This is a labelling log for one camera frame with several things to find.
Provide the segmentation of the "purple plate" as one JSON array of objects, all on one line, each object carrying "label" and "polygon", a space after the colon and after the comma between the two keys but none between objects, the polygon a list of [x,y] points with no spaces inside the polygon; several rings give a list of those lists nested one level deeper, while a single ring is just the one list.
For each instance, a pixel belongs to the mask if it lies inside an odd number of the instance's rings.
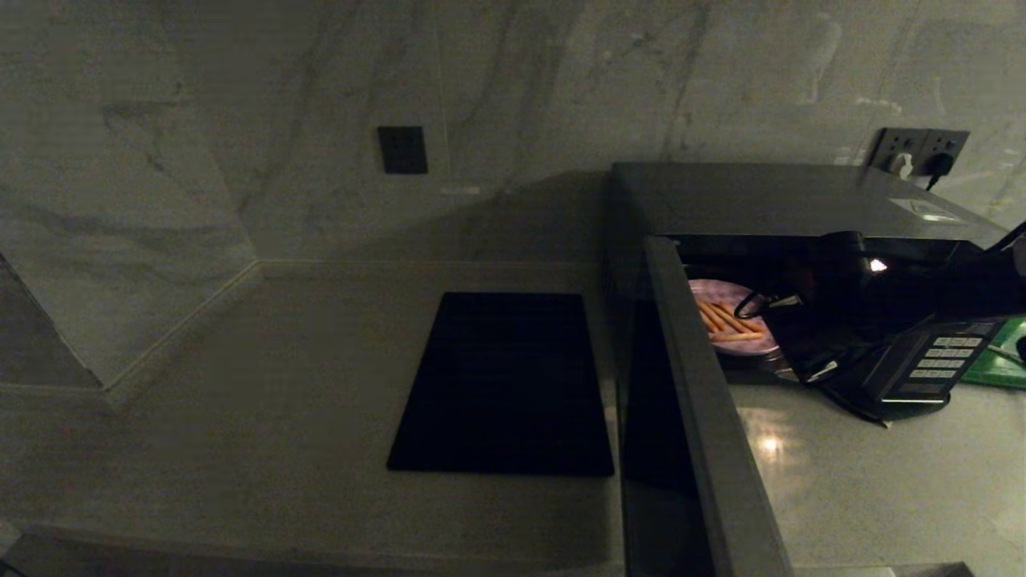
[{"label": "purple plate", "polygon": [[[757,293],[754,295],[752,288],[733,284],[733,282],[721,279],[693,279],[689,282],[689,287],[696,303],[697,301],[704,301],[706,303],[721,302],[731,307],[738,317],[758,322],[759,325],[762,325],[763,333],[766,333],[766,338],[759,341],[711,342],[709,339],[718,353],[724,354],[727,357],[755,358],[770,357],[770,355],[781,351],[780,345],[777,343],[772,331],[770,331],[765,319],[758,316],[759,306],[765,304],[765,298],[759,296]],[[710,333],[707,331],[706,325],[704,326],[706,335],[709,337]],[[726,325],[725,331],[736,333],[729,325]]]}]

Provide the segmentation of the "microwave oven door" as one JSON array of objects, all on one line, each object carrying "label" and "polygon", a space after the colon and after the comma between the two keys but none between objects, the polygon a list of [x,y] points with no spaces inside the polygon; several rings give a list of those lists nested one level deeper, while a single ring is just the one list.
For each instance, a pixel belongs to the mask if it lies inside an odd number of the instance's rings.
[{"label": "microwave oven door", "polygon": [[616,280],[627,577],[794,577],[677,246],[646,237]]}]

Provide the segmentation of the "silver microwave oven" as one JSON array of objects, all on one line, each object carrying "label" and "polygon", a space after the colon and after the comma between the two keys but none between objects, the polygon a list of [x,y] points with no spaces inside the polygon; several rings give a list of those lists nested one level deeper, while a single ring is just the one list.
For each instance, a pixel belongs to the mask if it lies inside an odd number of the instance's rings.
[{"label": "silver microwave oven", "polygon": [[[608,298],[632,251],[669,238],[685,274],[721,279],[770,298],[770,253],[783,236],[854,231],[914,241],[917,258],[966,258],[1004,232],[981,216],[875,168],[744,163],[613,165],[604,201]],[[869,422],[938,412],[1008,319],[935,329],[914,345],[914,366],[894,385],[806,384]]]}]

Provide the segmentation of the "green cutting board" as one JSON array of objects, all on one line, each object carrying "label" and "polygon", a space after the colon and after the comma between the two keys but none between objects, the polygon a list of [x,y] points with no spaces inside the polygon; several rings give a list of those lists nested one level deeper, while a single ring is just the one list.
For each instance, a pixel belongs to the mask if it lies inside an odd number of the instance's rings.
[{"label": "green cutting board", "polygon": [[[989,345],[1019,351],[1023,356],[1019,344],[1026,346],[1026,317],[1008,319]],[[1026,366],[1015,364],[985,350],[966,370],[961,382],[1026,392]]]}]

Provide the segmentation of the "black induction cooktop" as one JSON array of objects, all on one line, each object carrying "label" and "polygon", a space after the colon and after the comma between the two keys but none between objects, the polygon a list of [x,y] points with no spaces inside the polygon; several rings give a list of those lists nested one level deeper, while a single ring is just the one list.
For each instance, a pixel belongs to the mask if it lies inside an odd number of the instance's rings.
[{"label": "black induction cooktop", "polygon": [[583,297],[444,293],[387,468],[611,476]]}]

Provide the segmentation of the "grey wall outlet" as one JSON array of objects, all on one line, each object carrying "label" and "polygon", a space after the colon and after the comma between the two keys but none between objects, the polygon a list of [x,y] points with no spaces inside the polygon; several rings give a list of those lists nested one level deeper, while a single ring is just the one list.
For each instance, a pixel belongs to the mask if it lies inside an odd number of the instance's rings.
[{"label": "grey wall outlet", "polygon": [[949,153],[955,157],[956,161],[965,146],[968,138],[970,138],[970,131],[930,129],[926,139],[923,141],[923,147],[920,150],[920,175],[928,176],[928,164],[931,157],[935,155]]},{"label": "grey wall outlet", "polygon": [[928,134],[926,128],[884,127],[875,141],[875,147],[868,155],[868,167],[893,172],[895,158],[902,154],[911,156],[912,176],[926,175]]}]

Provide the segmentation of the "dark wall switch panel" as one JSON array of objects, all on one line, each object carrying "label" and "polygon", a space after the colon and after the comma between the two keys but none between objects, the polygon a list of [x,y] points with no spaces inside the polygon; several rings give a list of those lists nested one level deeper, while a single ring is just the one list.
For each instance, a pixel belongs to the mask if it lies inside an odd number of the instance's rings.
[{"label": "dark wall switch panel", "polygon": [[426,141],[422,127],[378,127],[382,168],[389,175],[429,172]]}]

